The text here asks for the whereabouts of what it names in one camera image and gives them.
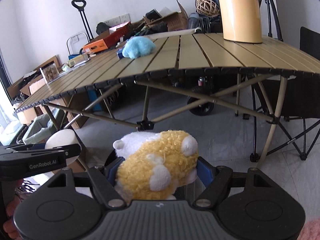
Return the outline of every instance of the wall socket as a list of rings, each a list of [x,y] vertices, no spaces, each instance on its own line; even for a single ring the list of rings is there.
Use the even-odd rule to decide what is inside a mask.
[[[130,15],[129,14],[121,15],[120,20],[121,20],[121,23],[130,22]]]
[[[119,25],[121,23],[126,23],[126,22],[130,22],[130,15],[129,14],[124,14],[118,17],[115,17],[113,19],[107,20],[104,23],[110,27]]]
[[[112,26],[116,26],[116,25],[119,25],[119,24],[121,24],[120,16],[112,19]]]

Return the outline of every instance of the folding table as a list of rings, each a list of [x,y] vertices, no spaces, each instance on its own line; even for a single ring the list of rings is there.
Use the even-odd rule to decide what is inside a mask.
[[[290,45],[277,41],[270,37],[263,37],[261,44],[248,44],[223,39],[223,34],[193,34],[173,36],[157,39],[154,41],[156,49],[151,55],[140,57],[135,60],[129,58],[119,59],[116,50],[107,51],[93,57],[86,65],[59,78],[49,85],[43,86],[31,95],[17,110],[24,111],[30,107],[43,105],[49,116],[53,118],[49,106],[78,114],[64,128],[68,128],[77,117],[83,115],[113,123],[128,125],[138,130],[152,129],[154,124],[167,119],[183,111],[187,111],[206,102],[232,108],[242,113],[262,118],[271,124],[270,132],[263,148],[258,166],[264,161],[269,145],[279,123],[282,104],[286,90],[287,79],[290,75],[312,77],[319,79],[320,61]],[[182,77],[183,75],[201,76],[220,73],[248,74],[254,73],[255,77],[219,91],[212,95],[193,93],[190,90],[176,88],[156,82],[159,78],[169,75]],[[273,75],[281,75],[276,109],[273,111],[268,96],[265,93],[261,81]],[[121,86],[134,82],[137,85],[146,86],[146,97],[143,109],[143,118],[137,123],[131,123],[116,119],[108,110],[111,117],[105,117],[90,113],[90,109],[103,101],[107,96],[118,90]],[[242,88],[258,83],[263,91],[267,102],[269,114],[258,113],[252,109],[220,99]],[[162,89],[186,96],[198,98],[199,100],[180,107],[160,117],[148,120],[149,88]],[[55,99],[66,95],[74,95],[86,90],[100,90],[101,96],[89,104],[83,111],[77,111],[70,107],[59,106],[50,103]]]

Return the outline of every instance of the pink fabric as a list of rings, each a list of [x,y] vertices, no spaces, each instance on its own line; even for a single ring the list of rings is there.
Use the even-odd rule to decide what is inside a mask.
[[[306,223],[297,240],[320,240],[320,219]]]

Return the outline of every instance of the beige vase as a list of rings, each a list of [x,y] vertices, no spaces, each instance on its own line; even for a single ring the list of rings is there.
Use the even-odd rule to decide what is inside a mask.
[[[262,43],[258,0],[219,0],[219,3],[226,40]]]

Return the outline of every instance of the red box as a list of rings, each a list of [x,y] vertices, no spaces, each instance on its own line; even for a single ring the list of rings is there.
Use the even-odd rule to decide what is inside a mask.
[[[131,22],[119,29],[114,33],[109,33],[109,30],[101,33],[98,37],[94,38],[90,43],[83,46],[85,52],[99,52],[109,49],[114,46],[116,42],[130,31]]]

